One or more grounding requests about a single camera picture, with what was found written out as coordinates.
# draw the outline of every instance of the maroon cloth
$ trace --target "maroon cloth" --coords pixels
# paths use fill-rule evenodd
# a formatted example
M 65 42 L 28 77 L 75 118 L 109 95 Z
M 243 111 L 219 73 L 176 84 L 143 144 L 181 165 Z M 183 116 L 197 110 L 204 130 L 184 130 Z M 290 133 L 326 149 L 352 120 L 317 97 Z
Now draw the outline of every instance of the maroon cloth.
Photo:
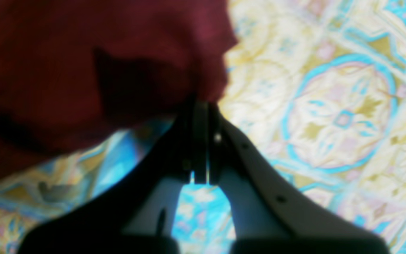
M 0 178 L 217 101 L 225 0 L 0 0 Z

